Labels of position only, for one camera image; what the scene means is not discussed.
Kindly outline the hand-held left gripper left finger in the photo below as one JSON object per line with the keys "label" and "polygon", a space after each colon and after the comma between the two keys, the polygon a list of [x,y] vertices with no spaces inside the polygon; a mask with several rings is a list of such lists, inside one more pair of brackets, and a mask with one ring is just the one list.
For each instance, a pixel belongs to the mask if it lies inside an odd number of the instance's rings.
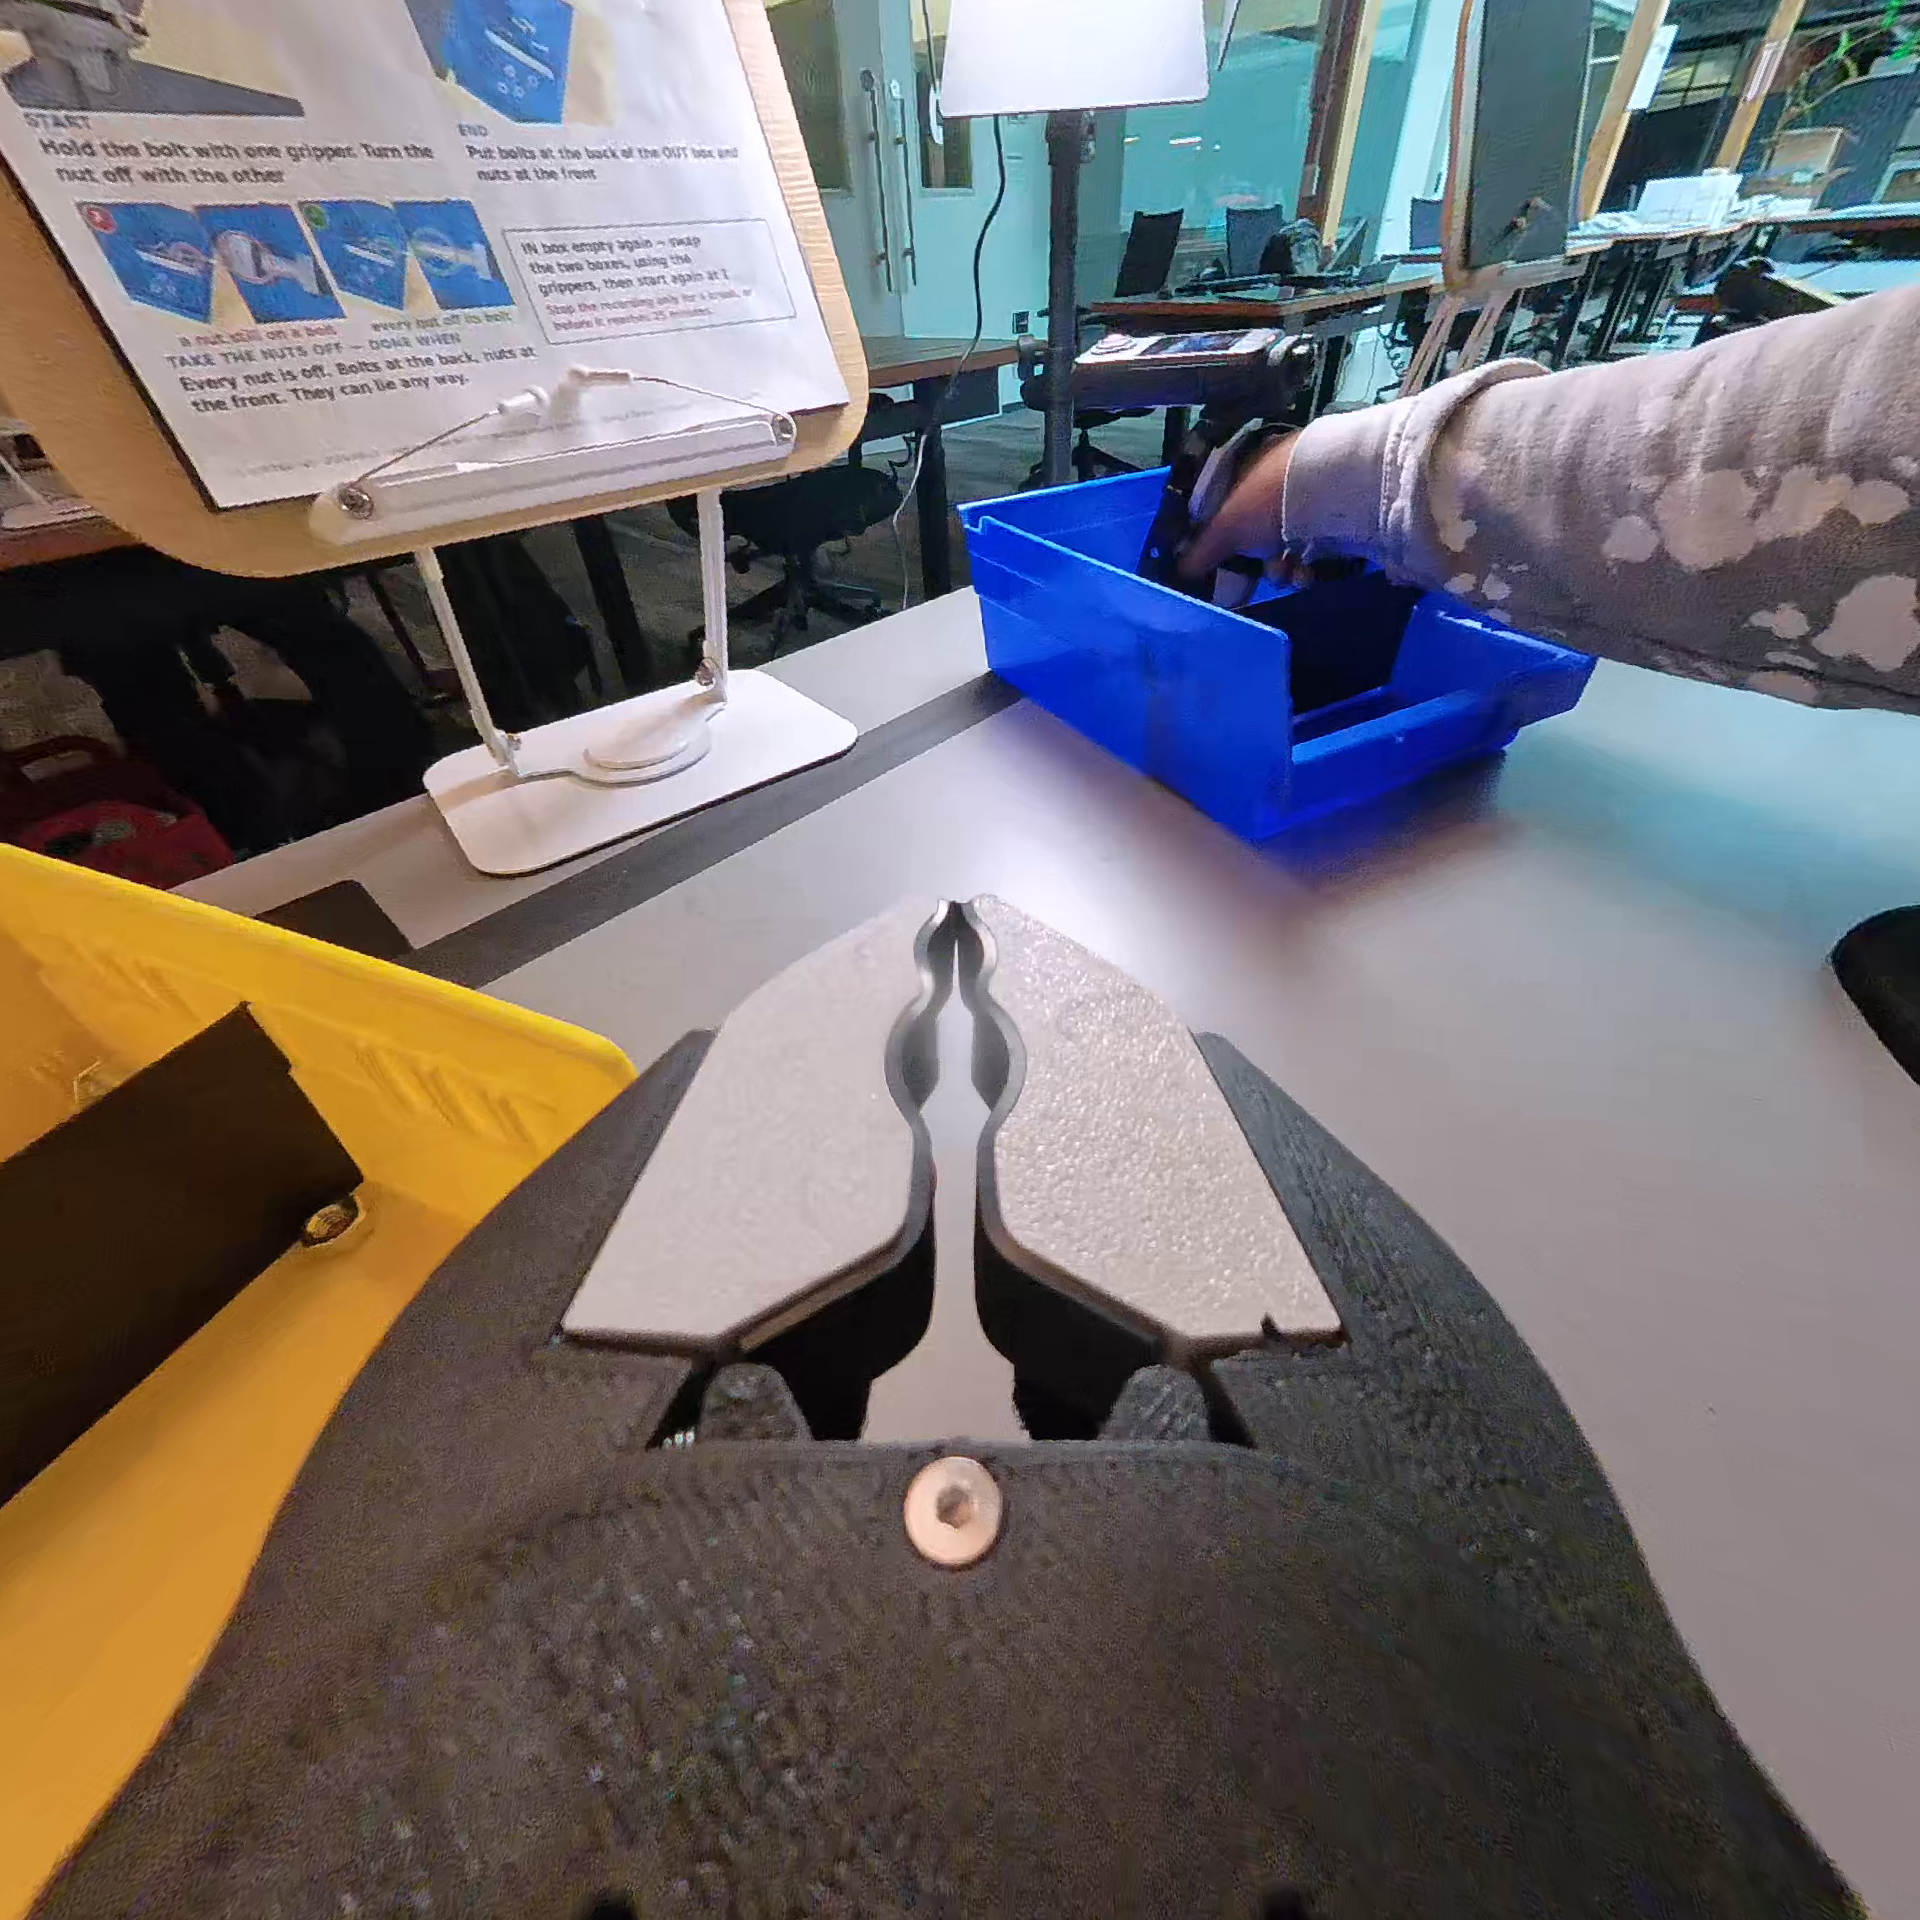
{"label": "hand-held left gripper left finger", "polygon": [[734,1007],[564,1308],[566,1336],[750,1353],[912,1253],[950,911],[897,901]]}

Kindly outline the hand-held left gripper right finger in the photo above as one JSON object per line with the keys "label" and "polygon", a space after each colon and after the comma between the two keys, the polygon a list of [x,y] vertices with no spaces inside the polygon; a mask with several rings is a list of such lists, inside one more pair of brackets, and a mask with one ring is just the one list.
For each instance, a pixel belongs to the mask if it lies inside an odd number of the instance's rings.
{"label": "hand-held left gripper right finger", "polygon": [[1188,1023],[1019,904],[960,904],[977,1222],[1015,1276],[1174,1359],[1341,1340]]}

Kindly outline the blue plastic bin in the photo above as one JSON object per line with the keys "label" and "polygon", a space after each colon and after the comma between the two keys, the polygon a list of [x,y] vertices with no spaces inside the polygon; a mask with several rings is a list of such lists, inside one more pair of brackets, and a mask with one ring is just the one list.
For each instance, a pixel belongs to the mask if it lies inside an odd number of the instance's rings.
{"label": "blue plastic bin", "polygon": [[1500,755],[1592,676],[1592,655],[1423,592],[1384,687],[1296,718],[1283,633],[1136,571],[1163,478],[960,508],[982,643],[996,678],[1244,841]]}

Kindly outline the yellow plastic bin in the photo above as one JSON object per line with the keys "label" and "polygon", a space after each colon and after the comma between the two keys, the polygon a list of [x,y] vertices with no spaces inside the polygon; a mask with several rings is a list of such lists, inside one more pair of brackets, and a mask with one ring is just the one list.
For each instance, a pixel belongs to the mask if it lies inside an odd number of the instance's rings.
{"label": "yellow plastic bin", "polygon": [[243,1004],[364,1169],[367,1222],[278,1256],[4,1499],[4,1915],[150,1751],[399,1309],[637,1075],[579,1027],[4,847],[4,1158]]}

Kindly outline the person's right forearm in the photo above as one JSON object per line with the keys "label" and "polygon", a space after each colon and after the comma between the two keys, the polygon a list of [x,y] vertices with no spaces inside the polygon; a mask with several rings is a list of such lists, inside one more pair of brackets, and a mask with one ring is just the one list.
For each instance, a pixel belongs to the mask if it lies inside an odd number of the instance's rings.
{"label": "person's right forearm", "polygon": [[1327,416],[1287,448],[1273,537],[1580,653],[1915,713],[1915,285]]}

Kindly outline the person's right hand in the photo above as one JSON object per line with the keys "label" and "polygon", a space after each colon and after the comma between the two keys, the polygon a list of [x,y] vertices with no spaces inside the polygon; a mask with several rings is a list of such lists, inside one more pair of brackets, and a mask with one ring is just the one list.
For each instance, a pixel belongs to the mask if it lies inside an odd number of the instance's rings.
{"label": "person's right hand", "polygon": [[1248,422],[1209,452],[1188,495],[1174,585],[1209,600],[1221,576],[1241,587],[1305,585],[1305,548],[1285,534],[1285,486],[1303,433],[1291,425]]}

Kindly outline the black bin divider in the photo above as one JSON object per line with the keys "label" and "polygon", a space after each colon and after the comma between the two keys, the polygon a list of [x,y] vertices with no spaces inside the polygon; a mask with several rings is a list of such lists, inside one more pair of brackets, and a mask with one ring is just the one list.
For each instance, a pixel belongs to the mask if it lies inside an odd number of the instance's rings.
{"label": "black bin divider", "polygon": [[7,1157],[3,1499],[360,1183],[244,1004]]}
{"label": "black bin divider", "polygon": [[1379,567],[1335,561],[1305,582],[1256,596],[1244,616],[1287,637],[1296,718],[1372,697],[1390,683],[1412,609],[1423,598]]}

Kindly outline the wooden top office desk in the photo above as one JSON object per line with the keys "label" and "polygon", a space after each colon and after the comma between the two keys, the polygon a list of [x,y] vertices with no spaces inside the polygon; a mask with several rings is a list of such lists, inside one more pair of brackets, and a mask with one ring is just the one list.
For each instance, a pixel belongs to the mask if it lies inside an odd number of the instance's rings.
{"label": "wooden top office desk", "polygon": [[1085,320],[1127,335],[1276,329],[1317,343],[1344,343],[1365,329],[1390,326],[1406,300],[1419,302],[1443,285],[1438,267],[1397,263],[1384,279],[1365,283],[1094,302]]}

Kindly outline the black office chair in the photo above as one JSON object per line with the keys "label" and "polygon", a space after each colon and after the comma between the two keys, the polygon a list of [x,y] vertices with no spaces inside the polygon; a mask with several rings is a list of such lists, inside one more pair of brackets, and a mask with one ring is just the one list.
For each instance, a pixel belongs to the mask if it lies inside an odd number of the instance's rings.
{"label": "black office chair", "polygon": [[827,580],[821,558],[827,547],[880,527],[903,502],[893,476],[863,464],[832,464],[720,493],[727,561],[735,571],[756,560],[779,565],[779,580],[734,603],[729,616],[766,625],[771,655],[808,639],[808,615],[816,609],[852,629],[884,616],[889,606],[877,590]]}

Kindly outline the floor lamp with white shade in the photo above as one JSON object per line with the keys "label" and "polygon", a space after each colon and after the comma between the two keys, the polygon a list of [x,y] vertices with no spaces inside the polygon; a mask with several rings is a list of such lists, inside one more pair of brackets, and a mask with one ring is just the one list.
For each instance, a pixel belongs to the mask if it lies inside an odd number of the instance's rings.
{"label": "floor lamp with white shade", "polygon": [[1201,1],[950,1],[939,64],[948,118],[1037,113],[1046,141],[1045,488],[1072,469],[1081,174],[1096,111],[1209,94]]}

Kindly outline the red black bag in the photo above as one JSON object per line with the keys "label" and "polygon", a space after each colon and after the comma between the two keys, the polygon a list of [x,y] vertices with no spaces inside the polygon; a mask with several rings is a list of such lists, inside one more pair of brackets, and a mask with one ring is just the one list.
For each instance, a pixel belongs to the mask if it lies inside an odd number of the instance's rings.
{"label": "red black bag", "polygon": [[160,892],[233,864],[198,801],[95,735],[3,752],[3,841]]}

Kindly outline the instruction board on white stand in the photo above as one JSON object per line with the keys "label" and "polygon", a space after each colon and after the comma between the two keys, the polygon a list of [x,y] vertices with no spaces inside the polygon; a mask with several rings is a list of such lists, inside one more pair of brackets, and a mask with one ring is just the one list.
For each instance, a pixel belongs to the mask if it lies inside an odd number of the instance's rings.
{"label": "instruction board on white stand", "polygon": [[[493,878],[847,755],[729,662],[727,495],[819,478],[865,366],[756,5],[4,5],[4,397],[168,560],[163,625],[257,635],[367,801]],[[457,560],[686,495],[700,657],[596,711]]]}

